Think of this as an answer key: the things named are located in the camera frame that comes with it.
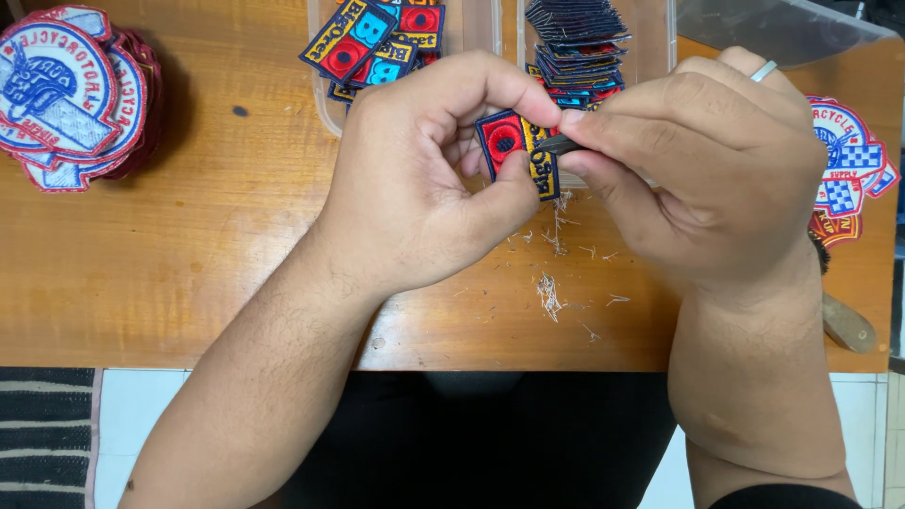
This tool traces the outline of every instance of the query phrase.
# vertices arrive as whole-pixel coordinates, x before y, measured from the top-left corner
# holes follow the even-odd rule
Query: wooden table
[[[142,29],[158,50],[166,141],[140,174],[83,195],[42,195],[12,160],[0,163],[0,363],[191,368],[327,195],[339,143],[323,129],[310,71],[296,59],[306,43],[305,3],[92,3],[116,24]],[[683,56],[712,54],[687,41],[680,48]],[[901,41],[790,73],[804,91],[853,106],[891,153],[903,75]],[[864,237],[833,250],[826,288],[882,340],[865,356],[827,343],[833,371],[886,370],[895,195],[868,200]],[[541,238],[553,226],[543,206],[519,230],[533,233],[530,244],[514,235],[449,281],[386,303],[358,367],[664,370],[679,304],[670,285],[626,248],[586,191],[565,217],[580,224],[561,232],[566,256]],[[558,322],[536,292],[543,273],[568,303]],[[631,301],[609,304],[611,295]]]

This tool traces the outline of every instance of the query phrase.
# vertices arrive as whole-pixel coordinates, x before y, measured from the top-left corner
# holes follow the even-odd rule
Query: left hand
[[[385,299],[478,262],[538,209],[527,152],[472,195],[483,158],[474,122],[512,108],[551,128],[562,113],[538,82],[496,55],[441,59],[358,93],[327,203],[306,249],[318,249],[351,291]]]

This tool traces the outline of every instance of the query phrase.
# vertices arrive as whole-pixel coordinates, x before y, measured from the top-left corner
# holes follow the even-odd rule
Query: wooden handle
[[[837,345],[855,353],[867,353],[877,343],[877,331],[854,309],[824,292],[824,331]]]

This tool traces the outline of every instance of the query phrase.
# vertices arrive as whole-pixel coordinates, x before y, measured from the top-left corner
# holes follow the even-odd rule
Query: white tile floor
[[[161,412],[176,395],[187,371],[105,370],[100,400],[100,460],[95,483],[97,509],[116,509],[138,451]],[[858,502],[866,509],[883,505],[884,443],[886,441],[886,375],[833,374],[830,377],[842,416],[849,473]],[[890,391],[899,397],[896,380]],[[905,399],[905,382],[902,383]],[[901,448],[905,449],[905,406]],[[892,469],[901,483],[887,490],[889,502],[905,504],[905,450],[901,469]],[[653,477],[641,509],[693,509],[691,483],[685,464],[685,436],[677,430],[660,468]]]

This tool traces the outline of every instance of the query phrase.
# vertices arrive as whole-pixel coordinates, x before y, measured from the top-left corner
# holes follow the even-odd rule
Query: right hand
[[[559,167],[603,200],[637,254],[699,286],[745,287],[813,247],[807,223],[826,168],[807,99],[766,61],[730,48],[690,58],[562,132],[591,150]],[[662,186],[654,192],[636,171]]]

